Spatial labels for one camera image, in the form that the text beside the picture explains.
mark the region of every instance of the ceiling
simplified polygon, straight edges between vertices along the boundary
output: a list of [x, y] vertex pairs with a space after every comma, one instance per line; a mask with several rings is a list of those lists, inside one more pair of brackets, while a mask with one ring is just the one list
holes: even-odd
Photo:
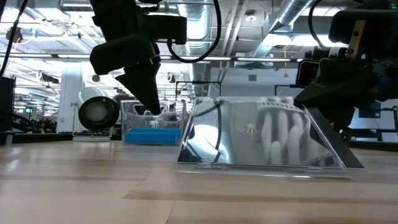
[[[12, 5], [13, 1], [8, 1], [10, 4], [5, 9], [0, 23], [0, 52], [6, 51], [8, 40], [6, 33], [12, 27], [12, 24], [17, 16], [18, 9]], [[101, 30], [96, 27], [91, 19], [93, 12], [88, 7], [87, 1], [68, 0], [68, 1], [45, 1], [36, 0], [34, 6], [28, 7], [22, 17], [20, 18], [18, 27], [21, 28], [23, 41], [21, 44], [13, 45], [12, 52], [20, 54], [90, 54], [92, 48], [98, 44], [104, 43], [104, 38]], [[233, 5], [238, 2], [236, 14], [232, 15], [231, 11]], [[198, 0], [170, 0], [170, 6], [178, 4], [208, 4], [211, 7], [212, 13], [210, 17], [210, 34], [208, 34], [202, 42], [211, 43], [216, 38], [216, 16], [212, 1], [198, 1]], [[281, 4], [280, 0], [261, 1], [261, 0], [220, 0], [221, 15], [222, 15], [222, 30], [221, 40], [217, 48], [213, 51], [214, 56], [225, 56], [221, 54], [222, 45], [225, 41], [226, 31], [229, 21], [233, 20], [233, 27], [237, 27], [237, 35], [233, 38], [229, 36], [227, 43], [232, 44], [231, 55], [236, 53], [252, 52], [263, 40], [262, 27], [267, 15], [279, 10]], [[350, 7], [350, 1], [332, 1], [325, 0], [323, 5], [317, 8], [314, 13], [314, 18], [328, 17], [335, 14], [342, 7]], [[241, 11], [254, 10], [256, 20], [248, 22], [241, 16]], [[303, 12], [302, 16], [308, 15], [308, 9]], [[193, 27], [188, 27], [188, 31], [195, 30]], [[170, 55], [167, 47], [163, 43], [159, 43], [160, 54]], [[311, 49], [308, 46], [288, 45], [285, 47], [273, 47], [270, 55], [273, 57], [303, 57], [304, 52]], [[178, 54], [186, 54], [183, 46], [176, 46]], [[34, 96], [39, 99], [44, 96], [53, 99], [53, 105], [49, 113], [56, 112], [57, 99], [59, 99], [59, 84], [47, 83], [40, 80], [41, 74], [50, 75], [62, 81], [62, 71], [68, 58], [57, 58], [56, 60], [41, 60], [28, 58], [11, 58], [7, 65], [6, 76], [16, 77], [17, 89], [16, 98], [20, 98], [19, 102], [27, 102], [28, 105], [33, 105], [32, 100], [27, 99], [27, 96]], [[191, 65], [181, 63], [163, 63], [157, 76], [157, 84], [159, 88], [159, 97], [174, 98], [175, 84], [167, 81], [167, 75], [175, 75], [177, 81], [189, 81], [192, 78], [190, 70]], [[92, 76], [95, 74], [91, 64], [85, 60], [81, 62], [82, 71], [86, 80], [86, 86], [98, 86], [106, 89], [111, 96], [116, 94], [117, 89], [124, 89], [114, 78], [123, 73], [122, 70], [117, 70], [111, 75], [101, 76], [100, 82], [93, 82]], [[234, 77], [236, 83], [240, 82], [237, 74], [244, 71], [229, 71], [231, 78], [227, 80], [231, 85], [234, 85]], [[182, 93], [181, 98], [188, 98], [190, 92]]]

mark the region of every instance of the clear plastic box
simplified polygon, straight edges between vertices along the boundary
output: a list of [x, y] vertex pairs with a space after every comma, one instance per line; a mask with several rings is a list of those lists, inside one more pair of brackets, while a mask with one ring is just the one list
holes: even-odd
[[124, 144], [179, 145], [188, 120], [184, 101], [161, 101], [162, 113], [154, 116], [137, 100], [121, 102]]
[[319, 111], [277, 96], [198, 98], [177, 161], [180, 172], [301, 178], [361, 168]]

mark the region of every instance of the wooden surface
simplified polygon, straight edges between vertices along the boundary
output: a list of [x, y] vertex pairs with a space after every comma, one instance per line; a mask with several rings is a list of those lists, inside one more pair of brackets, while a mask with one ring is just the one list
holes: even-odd
[[175, 147], [0, 147], [0, 223], [398, 223], [398, 153], [354, 150], [357, 180], [181, 174]]

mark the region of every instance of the black cable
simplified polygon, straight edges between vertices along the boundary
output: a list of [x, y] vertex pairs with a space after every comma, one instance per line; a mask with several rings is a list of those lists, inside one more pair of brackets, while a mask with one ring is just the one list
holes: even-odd
[[325, 47], [325, 46], [322, 44], [321, 40], [318, 38], [317, 34], [315, 33], [315, 30], [313, 29], [313, 24], [312, 24], [312, 15], [313, 15], [313, 11], [315, 10], [315, 7], [316, 7], [320, 2], [322, 2], [322, 1], [323, 1], [323, 0], [317, 0], [317, 1], [315, 1], [315, 2], [312, 4], [312, 6], [311, 6], [311, 8], [310, 8], [310, 12], [309, 12], [309, 14], [308, 14], [308, 28], [310, 29], [310, 33], [311, 33], [312, 38], [314, 38], [314, 40], [316, 40], [316, 42], [318, 43], [318, 45], [319, 45], [321, 48], [323, 48], [323, 49], [327, 49], [327, 47]]
[[192, 59], [192, 60], [187, 60], [187, 59], [183, 59], [180, 56], [178, 56], [172, 47], [172, 40], [167, 40], [167, 48], [169, 48], [170, 53], [173, 55], [173, 57], [177, 60], [179, 60], [180, 62], [183, 63], [197, 63], [200, 62], [201, 60], [205, 59], [207, 56], [209, 56], [212, 51], [214, 49], [216, 49], [218, 42], [220, 41], [220, 37], [221, 37], [221, 9], [220, 9], [220, 4], [218, 2], [218, 0], [214, 0], [214, 7], [216, 9], [216, 18], [217, 18], [217, 35], [216, 35], [216, 39], [213, 42], [213, 45], [211, 45], [211, 47], [208, 49], [208, 51], [206, 53], [204, 53], [202, 56], [196, 58], [196, 59]]
[[19, 18], [21, 17], [22, 13], [24, 13], [24, 10], [26, 8], [26, 5], [27, 5], [28, 1], [29, 0], [24, 0], [24, 2], [22, 3], [21, 8], [19, 9], [19, 12], [18, 12], [17, 19], [14, 21], [14, 25], [13, 25], [13, 27], [11, 29], [11, 34], [10, 34], [10, 39], [8, 41], [6, 54], [4, 56], [4, 60], [3, 60], [2, 65], [1, 65], [0, 77], [2, 77], [4, 75], [4, 72], [6, 71], [8, 58], [10, 57], [11, 48], [12, 48], [12, 41], [14, 40], [15, 32], [17, 30], [17, 26], [18, 26], [18, 23], [19, 23]]

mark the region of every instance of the transparent acrylic box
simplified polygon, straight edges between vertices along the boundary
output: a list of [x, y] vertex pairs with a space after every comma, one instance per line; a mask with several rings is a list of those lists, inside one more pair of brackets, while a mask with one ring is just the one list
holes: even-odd
[[348, 170], [363, 168], [319, 113], [293, 102], [276, 96], [197, 98], [177, 171], [345, 179]]
[[124, 144], [179, 145], [188, 120], [184, 101], [161, 101], [162, 113], [154, 116], [141, 102], [121, 102]]

